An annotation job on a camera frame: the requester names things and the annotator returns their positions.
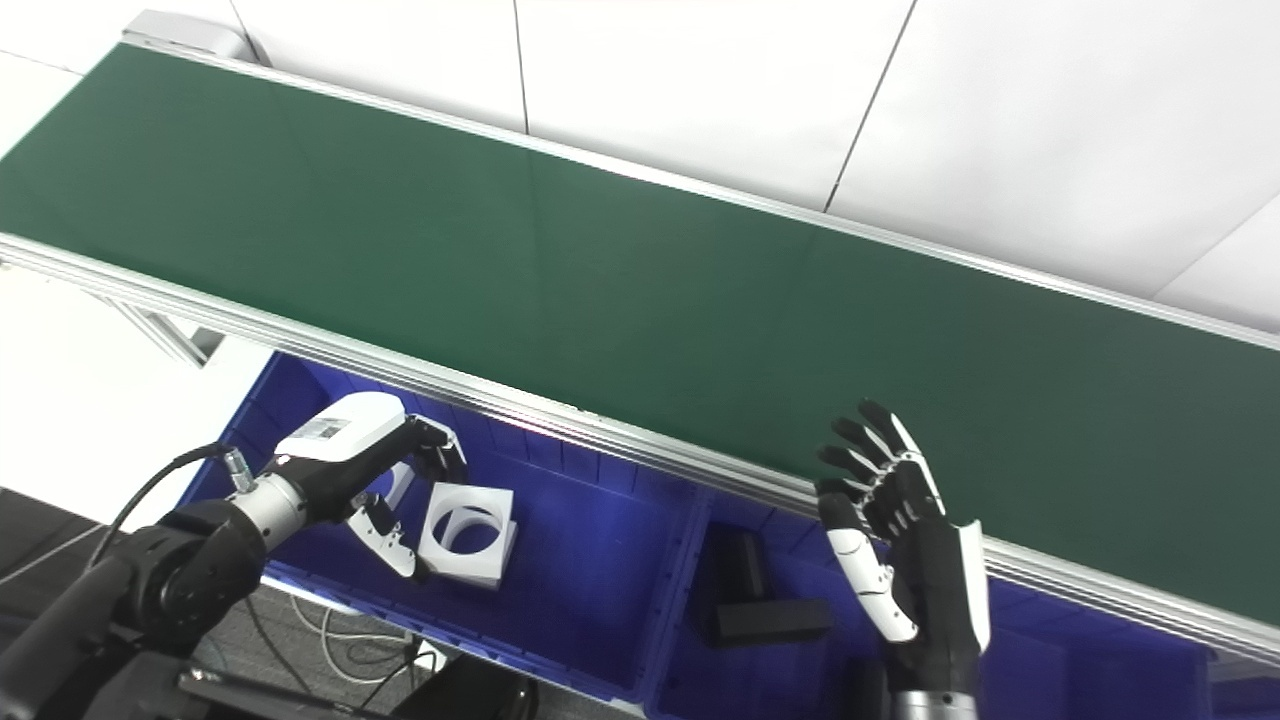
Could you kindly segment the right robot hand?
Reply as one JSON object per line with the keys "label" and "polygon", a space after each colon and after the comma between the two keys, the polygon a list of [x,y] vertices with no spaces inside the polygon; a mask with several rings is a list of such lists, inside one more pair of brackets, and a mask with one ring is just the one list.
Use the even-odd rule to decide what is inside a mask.
{"label": "right robot hand", "polygon": [[835,557],[883,642],[892,694],[975,696],[992,630],[980,523],[955,524],[902,420],[865,398],[818,456],[817,509]]}

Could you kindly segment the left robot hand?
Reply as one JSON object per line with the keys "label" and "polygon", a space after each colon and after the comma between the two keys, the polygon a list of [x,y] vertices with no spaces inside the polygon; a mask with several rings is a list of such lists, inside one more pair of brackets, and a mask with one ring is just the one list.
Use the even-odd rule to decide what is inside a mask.
{"label": "left robot hand", "polygon": [[291,488],[303,527],[344,523],[398,575],[424,582],[430,569],[406,543],[396,511],[416,480],[468,483],[468,464],[452,428],[369,391],[337,400],[287,436],[264,474]]}

